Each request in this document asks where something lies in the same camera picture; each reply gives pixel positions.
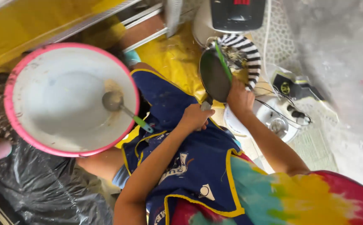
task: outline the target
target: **black and white striped fabric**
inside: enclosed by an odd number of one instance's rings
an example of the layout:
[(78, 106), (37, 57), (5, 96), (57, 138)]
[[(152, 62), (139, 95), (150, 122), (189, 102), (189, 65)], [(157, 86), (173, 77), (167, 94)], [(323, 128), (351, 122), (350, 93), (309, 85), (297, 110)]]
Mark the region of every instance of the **black and white striped fabric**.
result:
[[(216, 41), (220, 46), (234, 47), (245, 53), (246, 63), (243, 68), (248, 70), (248, 84), (245, 86), (247, 90), (253, 90), (261, 73), (261, 56), (258, 48), (250, 39), (239, 34), (225, 34)], [(208, 48), (215, 48), (215, 41), (209, 43)]]

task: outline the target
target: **tie-dye shirt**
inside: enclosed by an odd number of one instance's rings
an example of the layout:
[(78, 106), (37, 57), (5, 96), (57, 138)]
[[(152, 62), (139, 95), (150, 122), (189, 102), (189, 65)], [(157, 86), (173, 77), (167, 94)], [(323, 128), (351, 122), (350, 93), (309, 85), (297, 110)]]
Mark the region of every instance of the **tie-dye shirt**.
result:
[[(231, 157), (239, 201), (255, 225), (363, 225), (363, 186), (329, 171), (267, 174), (248, 158)], [(171, 225), (235, 225), (180, 199)]]

